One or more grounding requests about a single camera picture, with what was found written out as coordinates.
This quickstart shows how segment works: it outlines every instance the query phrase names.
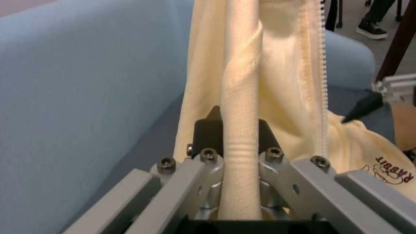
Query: cream hoodie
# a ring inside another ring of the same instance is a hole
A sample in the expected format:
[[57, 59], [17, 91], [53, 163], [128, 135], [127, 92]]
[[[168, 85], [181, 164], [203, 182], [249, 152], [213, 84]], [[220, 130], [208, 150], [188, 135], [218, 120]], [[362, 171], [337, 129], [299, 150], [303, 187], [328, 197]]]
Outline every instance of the cream hoodie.
[[219, 218], [260, 219], [258, 118], [290, 160], [321, 155], [338, 172], [362, 169], [416, 201], [415, 167], [359, 121], [327, 110], [319, 0], [196, 0], [174, 157], [195, 121], [219, 105], [225, 171]]

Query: couch armrest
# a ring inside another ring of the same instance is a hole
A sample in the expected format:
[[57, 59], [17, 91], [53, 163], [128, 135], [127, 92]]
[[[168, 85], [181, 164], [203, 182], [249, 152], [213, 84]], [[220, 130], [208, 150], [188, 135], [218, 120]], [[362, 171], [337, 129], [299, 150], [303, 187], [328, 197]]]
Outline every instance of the couch armrest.
[[329, 85], [368, 89], [374, 77], [374, 55], [364, 44], [325, 32], [326, 69]]
[[0, 233], [61, 230], [182, 94], [191, 11], [177, 1], [60, 0], [0, 18]]

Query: black shoe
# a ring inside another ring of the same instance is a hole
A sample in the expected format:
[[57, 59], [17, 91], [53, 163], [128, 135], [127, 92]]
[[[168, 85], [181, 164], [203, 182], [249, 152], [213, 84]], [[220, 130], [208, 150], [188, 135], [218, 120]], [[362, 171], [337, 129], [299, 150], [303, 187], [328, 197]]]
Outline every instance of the black shoe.
[[387, 38], [386, 31], [379, 28], [375, 22], [366, 21], [365, 19], [361, 20], [356, 32], [374, 40]]

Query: bolt head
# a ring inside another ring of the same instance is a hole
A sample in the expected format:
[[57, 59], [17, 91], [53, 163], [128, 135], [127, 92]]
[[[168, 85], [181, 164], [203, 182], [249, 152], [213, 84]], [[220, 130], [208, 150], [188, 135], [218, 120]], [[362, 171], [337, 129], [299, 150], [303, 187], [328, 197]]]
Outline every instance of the bolt head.
[[170, 175], [176, 170], [176, 161], [172, 157], [165, 157], [157, 163], [157, 171], [162, 175]]
[[218, 154], [217, 151], [212, 148], [205, 148], [201, 150], [199, 157], [201, 159], [201, 162], [216, 163]]
[[187, 155], [192, 156], [192, 144], [187, 145]]
[[329, 160], [322, 156], [313, 156], [311, 158], [311, 162], [315, 164], [317, 167], [321, 168], [325, 172], [328, 172], [328, 169], [331, 166], [331, 164], [329, 163]]
[[266, 150], [265, 159], [267, 162], [281, 163], [284, 157], [284, 153], [280, 148], [270, 147]]

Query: white zipper teeth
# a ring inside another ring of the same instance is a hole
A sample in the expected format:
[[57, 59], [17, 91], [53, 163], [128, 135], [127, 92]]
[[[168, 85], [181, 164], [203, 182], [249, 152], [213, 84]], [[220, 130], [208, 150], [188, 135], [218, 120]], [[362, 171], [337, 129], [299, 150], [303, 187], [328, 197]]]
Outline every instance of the white zipper teeth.
[[318, 41], [319, 41], [319, 57], [320, 57], [320, 86], [321, 86], [321, 104], [322, 104], [322, 113], [321, 113], [321, 147], [322, 147], [322, 156], [328, 158], [328, 88], [326, 82], [326, 51], [325, 51], [325, 12], [324, 4], [321, 0], [317, 1], [318, 7], [318, 25], [320, 23], [321, 27], [318, 28]]

